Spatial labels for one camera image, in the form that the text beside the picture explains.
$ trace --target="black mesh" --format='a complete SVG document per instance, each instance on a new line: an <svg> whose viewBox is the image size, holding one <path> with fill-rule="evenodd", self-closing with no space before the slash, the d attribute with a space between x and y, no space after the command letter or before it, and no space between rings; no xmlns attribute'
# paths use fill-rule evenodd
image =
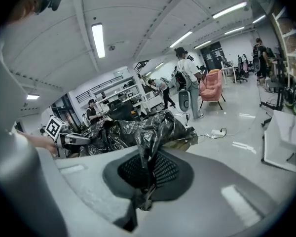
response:
<svg viewBox="0 0 296 237"><path fill-rule="evenodd" d="M157 188L175 180L178 176L178 166L161 154L157 154L155 161L150 162L150 165L153 168ZM118 174L134 188L147 188L148 186L149 176L142 168L139 155L135 155L119 166Z"/></svg>

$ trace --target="woman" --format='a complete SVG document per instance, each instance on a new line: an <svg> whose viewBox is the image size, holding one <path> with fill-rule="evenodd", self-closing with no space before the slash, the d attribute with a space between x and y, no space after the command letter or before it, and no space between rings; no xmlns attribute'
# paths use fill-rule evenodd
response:
<svg viewBox="0 0 296 237"><path fill-rule="evenodd" d="M190 80L190 86L188 87L187 91L190 93L191 96L191 106L194 119L201 119L204 117L204 114L200 112L198 108L198 80L202 79L202 75L200 74L199 70L195 66L195 64L190 60L187 59L187 51L183 49L183 47L178 47L174 49L176 52L176 56L178 57L178 70L181 72L185 72L186 77L185 80Z"/></svg>

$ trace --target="sneakers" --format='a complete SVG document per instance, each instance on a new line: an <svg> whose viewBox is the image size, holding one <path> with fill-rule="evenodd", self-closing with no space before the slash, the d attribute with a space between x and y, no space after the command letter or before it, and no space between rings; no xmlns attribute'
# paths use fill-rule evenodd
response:
<svg viewBox="0 0 296 237"><path fill-rule="evenodd" d="M195 118L194 120L201 119L202 117L204 117L204 113L199 112L198 118Z"/></svg>

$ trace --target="jeans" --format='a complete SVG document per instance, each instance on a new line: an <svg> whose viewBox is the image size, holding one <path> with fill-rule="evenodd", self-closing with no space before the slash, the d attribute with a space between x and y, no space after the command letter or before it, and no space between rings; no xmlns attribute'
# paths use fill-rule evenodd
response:
<svg viewBox="0 0 296 237"><path fill-rule="evenodd" d="M191 86L187 89L191 96L191 107L193 112L193 118L198 119L201 116L201 113L198 111L198 82L191 82Z"/></svg>
<svg viewBox="0 0 296 237"><path fill-rule="evenodd" d="M168 101L171 104L175 104L172 99L169 97L169 87L167 87L164 91L163 91L163 101L164 101L164 108L168 108Z"/></svg>

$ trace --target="white t-shirt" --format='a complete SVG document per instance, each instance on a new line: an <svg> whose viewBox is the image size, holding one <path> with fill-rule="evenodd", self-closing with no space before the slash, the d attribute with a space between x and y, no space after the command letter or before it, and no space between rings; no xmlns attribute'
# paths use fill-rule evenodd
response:
<svg viewBox="0 0 296 237"><path fill-rule="evenodd" d="M185 59L178 61L178 69L186 72L192 82L197 81L195 74L199 73L199 70L191 60Z"/></svg>
<svg viewBox="0 0 296 237"><path fill-rule="evenodd" d="M161 86L163 87L163 89L162 89L162 91L164 91L165 89L167 89L167 87L168 87L168 85L164 82L164 81L162 81L162 80L160 80L160 79L155 79L154 80L154 82L156 83L156 87L157 88L161 88Z"/></svg>

